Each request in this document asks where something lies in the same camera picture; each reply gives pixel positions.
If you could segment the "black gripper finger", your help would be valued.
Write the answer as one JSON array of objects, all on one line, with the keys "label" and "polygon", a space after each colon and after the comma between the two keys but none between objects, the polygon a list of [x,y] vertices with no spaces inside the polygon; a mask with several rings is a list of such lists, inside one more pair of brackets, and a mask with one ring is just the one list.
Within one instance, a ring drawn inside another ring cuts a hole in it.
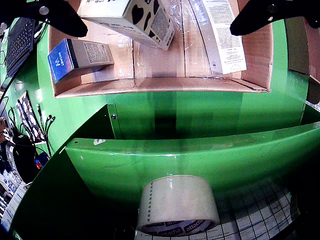
[{"label": "black gripper finger", "polygon": [[8,29],[14,19],[29,18],[48,23],[57,30],[85,37],[88,28],[66,0],[2,0],[0,2],[0,32]]},{"label": "black gripper finger", "polygon": [[234,36],[251,34],[283,19],[304,17],[314,29],[320,27],[318,0],[250,0],[230,25]]}]

